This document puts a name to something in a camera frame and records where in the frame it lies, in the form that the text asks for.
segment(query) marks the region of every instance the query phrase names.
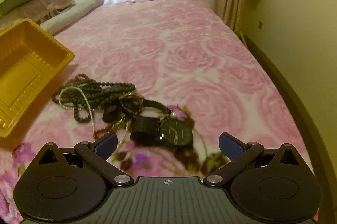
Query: black watch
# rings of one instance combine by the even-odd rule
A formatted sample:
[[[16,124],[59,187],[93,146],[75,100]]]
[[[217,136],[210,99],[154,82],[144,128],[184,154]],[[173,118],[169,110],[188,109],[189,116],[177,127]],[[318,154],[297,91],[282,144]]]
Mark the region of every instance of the black watch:
[[[168,142],[175,146],[186,146],[193,142],[192,129],[184,121],[169,117],[171,110],[165,105],[145,99],[144,107],[159,109],[167,118],[134,115],[131,123],[133,135],[146,134],[157,141]]]
[[[144,97],[137,94],[137,96],[127,96],[119,98],[119,103],[121,105],[121,110],[123,114],[128,118],[132,119],[134,115],[140,115],[142,108],[144,106]]]

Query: brown pillow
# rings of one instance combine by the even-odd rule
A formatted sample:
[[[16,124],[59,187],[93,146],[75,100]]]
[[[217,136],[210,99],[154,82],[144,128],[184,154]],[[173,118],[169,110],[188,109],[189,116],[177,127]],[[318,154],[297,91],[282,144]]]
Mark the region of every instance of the brown pillow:
[[[0,16],[0,31],[24,18],[29,18],[37,24],[43,23],[74,4],[74,0],[31,0]]]

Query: screw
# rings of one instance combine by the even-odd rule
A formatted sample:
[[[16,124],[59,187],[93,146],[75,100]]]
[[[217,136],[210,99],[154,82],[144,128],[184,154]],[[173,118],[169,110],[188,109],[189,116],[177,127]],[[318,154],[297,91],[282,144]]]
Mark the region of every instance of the screw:
[[[116,181],[119,184],[128,183],[131,180],[131,178],[128,175],[120,174],[115,176],[114,181]]]
[[[220,175],[209,175],[206,180],[210,183],[220,183],[222,181],[222,177]]]

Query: black watch strap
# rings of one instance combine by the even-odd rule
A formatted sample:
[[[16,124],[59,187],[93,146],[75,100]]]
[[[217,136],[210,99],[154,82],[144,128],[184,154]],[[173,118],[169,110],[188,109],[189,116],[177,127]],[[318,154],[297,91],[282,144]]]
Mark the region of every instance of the black watch strap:
[[[166,115],[171,114],[171,110],[158,101],[145,99],[144,107],[159,109],[162,113]],[[158,117],[134,115],[132,117],[131,132],[132,133],[141,132],[156,136],[158,133],[158,125],[160,121],[161,119],[159,119]]]
[[[158,101],[145,99],[144,100],[144,107],[159,109],[162,113],[164,113],[166,115],[171,114],[171,110],[169,108],[167,108],[164,104],[162,104]]]

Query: pink rose pattern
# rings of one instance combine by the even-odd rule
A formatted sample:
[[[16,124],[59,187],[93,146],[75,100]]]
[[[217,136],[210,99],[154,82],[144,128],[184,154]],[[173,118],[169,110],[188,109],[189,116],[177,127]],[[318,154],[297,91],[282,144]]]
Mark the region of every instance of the pink rose pattern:
[[[210,153],[219,151],[223,131],[268,148],[291,142],[311,166],[275,86],[237,36],[200,1],[107,4],[56,39],[75,53],[69,78],[85,73],[97,81],[134,83],[147,98],[190,112],[181,116],[194,127],[192,151],[174,156],[162,148],[136,147],[130,140],[122,145],[113,164],[134,178],[203,176],[198,170]],[[103,127],[100,115],[95,116],[97,128]],[[91,124],[77,124],[71,111],[48,102],[14,151],[0,148],[0,216],[9,224],[21,220],[12,197],[17,168],[27,167],[46,142],[73,147],[83,140],[93,141]]]

